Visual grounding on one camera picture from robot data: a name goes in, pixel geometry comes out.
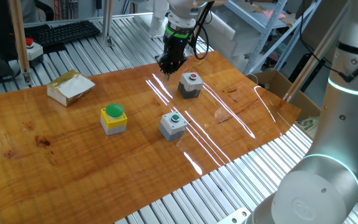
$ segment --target red emergency stop button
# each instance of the red emergency stop button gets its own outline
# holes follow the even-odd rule
[[[196,75],[196,74],[191,74],[191,75],[190,75],[190,79],[191,79],[191,80],[196,80],[196,78],[197,78],[197,75]]]
[[[34,43],[34,40],[30,37],[26,37],[25,38],[25,44],[27,46],[27,48],[32,48],[33,47],[33,44]]]

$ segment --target black keyboard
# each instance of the black keyboard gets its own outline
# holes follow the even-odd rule
[[[35,43],[42,47],[66,43],[99,33],[100,30],[90,21],[75,22],[48,29],[33,29],[33,27],[31,27],[30,29],[25,30],[25,36],[32,38]]]

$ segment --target green button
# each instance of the green button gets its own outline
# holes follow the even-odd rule
[[[113,103],[106,107],[106,113],[110,117],[117,118],[124,113],[124,108],[121,105]]]
[[[178,115],[173,115],[172,117],[171,117],[171,120],[173,121],[173,122],[178,122],[179,121],[179,116]]]

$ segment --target open cardboard box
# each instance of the open cardboard box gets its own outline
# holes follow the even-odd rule
[[[274,93],[280,98],[283,98],[284,95],[287,93],[288,89],[292,85],[292,83],[285,78],[279,71],[271,70],[268,72],[261,72],[255,74],[258,77],[258,81],[260,84],[270,84],[270,88],[268,91]],[[253,82],[255,82],[255,77],[248,75]],[[291,102],[292,105],[300,108],[302,111],[298,116],[298,121],[303,121],[310,116],[319,116],[320,115],[320,108],[315,105],[305,94],[302,92],[298,92],[295,95],[294,99]]]

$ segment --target glossy wood surface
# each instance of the glossy wood surface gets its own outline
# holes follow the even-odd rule
[[[0,94],[0,222],[112,223],[285,133],[299,109],[243,76],[218,52],[190,57],[167,82],[157,64],[90,77],[69,107],[46,86]],[[198,72],[198,98],[177,91]],[[124,133],[107,136],[100,110],[123,106]],[[189,122],[167,142],[163,114]]]

